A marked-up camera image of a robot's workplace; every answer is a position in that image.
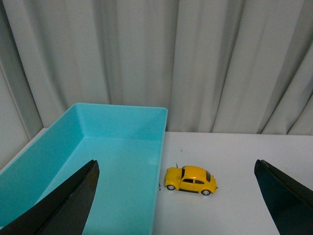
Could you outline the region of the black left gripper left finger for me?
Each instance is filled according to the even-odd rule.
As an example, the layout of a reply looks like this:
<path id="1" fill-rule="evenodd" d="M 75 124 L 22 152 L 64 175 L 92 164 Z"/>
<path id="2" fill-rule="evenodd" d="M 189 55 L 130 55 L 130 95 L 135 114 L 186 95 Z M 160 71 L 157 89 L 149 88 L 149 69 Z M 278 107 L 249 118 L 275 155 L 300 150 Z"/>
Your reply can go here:
<path id="1" fill-rule="evenodd" d="M 0 230 L 2 235 L 81 235 L 96 193 L 98 161 L 91 160 L 39 203 Z"/>

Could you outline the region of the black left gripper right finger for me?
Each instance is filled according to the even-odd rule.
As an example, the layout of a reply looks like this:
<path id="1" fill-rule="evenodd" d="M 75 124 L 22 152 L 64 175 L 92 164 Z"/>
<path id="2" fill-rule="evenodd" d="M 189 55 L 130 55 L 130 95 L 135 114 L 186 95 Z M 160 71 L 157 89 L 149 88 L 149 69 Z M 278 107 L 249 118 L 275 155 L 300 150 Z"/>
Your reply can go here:
<path id="1" fill-rule="evenodd" d="M 254 174 L 279 234 L 311 235 L 313 191 L 264 160 Z"/>

